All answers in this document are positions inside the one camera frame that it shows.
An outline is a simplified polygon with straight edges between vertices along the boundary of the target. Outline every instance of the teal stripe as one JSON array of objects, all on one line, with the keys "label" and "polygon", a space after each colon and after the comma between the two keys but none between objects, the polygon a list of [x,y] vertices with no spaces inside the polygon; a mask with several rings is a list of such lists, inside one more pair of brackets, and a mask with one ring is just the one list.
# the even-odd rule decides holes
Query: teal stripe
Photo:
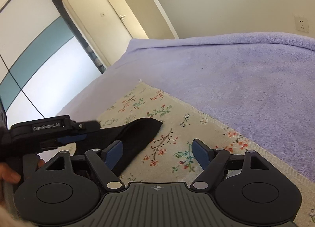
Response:
[{"label": "teal stripe", "polygon": [[32,41],[11,67],[10,72],[18,85],[24,87],[42,64],[72,37],[72,31],[62,17],[51,23]]},{"label": "teal stripe", "polygon": [[0,84],[0,97],[5,111],[7,111],[20,91],[21,89],[14,81],[12,75],[7,73]]}]

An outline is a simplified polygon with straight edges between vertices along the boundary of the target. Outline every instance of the black cloth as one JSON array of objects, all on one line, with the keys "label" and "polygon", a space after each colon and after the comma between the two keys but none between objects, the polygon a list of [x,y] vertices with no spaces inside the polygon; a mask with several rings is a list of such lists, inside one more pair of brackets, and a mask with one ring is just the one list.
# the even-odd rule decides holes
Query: black cloth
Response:
[{"label": "black cloth", "polygon": [[152,118],[141,118],[124,126],[101,129],[76,142],[75,155],[83,155],[93,148],[105,149],[115,140],[121,140],[123,153],[112,172],[120,176],[130,162],[154,139],[163,123]]}]

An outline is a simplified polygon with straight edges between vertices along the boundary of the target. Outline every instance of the floral cloth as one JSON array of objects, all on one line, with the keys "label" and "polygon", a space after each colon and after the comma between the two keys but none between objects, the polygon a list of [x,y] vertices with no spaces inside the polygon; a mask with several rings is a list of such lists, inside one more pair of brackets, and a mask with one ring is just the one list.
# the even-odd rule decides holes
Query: floral cloth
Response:
[{"label": "floral cloth", "polygon": [[128,182],[181,182],[188,185],[202,172],[192,154],[191,143],[200,139],[210,148],[224,148],[233,154],[253,149],[286,175],[301,191],[303,202],[295,223],[315,226],[315,184],[289,165],[248,140],[237,131],[192,106],[140,82],[119,99],[98,120],[103,128],[120,126],[150,117],[163,122],[157,134],[126,168],[120,179]]}]

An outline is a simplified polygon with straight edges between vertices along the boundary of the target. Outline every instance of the purple blanket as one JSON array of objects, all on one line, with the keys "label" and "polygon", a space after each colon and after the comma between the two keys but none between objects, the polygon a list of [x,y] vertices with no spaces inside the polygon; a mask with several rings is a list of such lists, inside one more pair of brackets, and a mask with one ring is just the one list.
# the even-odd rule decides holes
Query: purple blanket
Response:
[{"label": "purple blanket", "polygon": [[220,120],[315,181],[315,39],[247,33],[132,39],[61,114],[97,118],[139,79]]}]

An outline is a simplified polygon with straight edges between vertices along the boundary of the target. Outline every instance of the power outlet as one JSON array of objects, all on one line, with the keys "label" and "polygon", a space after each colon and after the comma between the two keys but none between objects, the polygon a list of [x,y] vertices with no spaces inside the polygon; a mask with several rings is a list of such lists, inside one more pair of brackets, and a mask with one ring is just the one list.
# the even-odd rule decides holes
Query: power outlet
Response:
[{"label": "power outlet", "polygon": [[294,17],[294,21],[296,23],[296,29],[298,31],[306,32],[308,33],[310,31],[308,27],[308,20],[304,17]]}]

